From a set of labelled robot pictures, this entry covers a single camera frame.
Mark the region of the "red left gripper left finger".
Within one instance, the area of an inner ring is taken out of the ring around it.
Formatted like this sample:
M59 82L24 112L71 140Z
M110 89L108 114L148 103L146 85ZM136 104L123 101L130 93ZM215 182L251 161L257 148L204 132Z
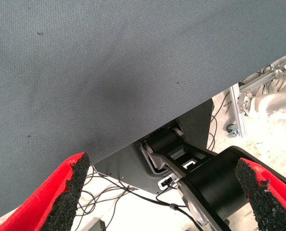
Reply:
M86 152L65 159L0 225L0 231L69 231L86 180Z

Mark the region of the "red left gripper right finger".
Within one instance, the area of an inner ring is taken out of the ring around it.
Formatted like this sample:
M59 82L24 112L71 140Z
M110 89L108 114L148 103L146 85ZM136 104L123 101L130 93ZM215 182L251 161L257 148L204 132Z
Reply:
M262 165L238 160L237 179L260 231L286 231L286 183Z

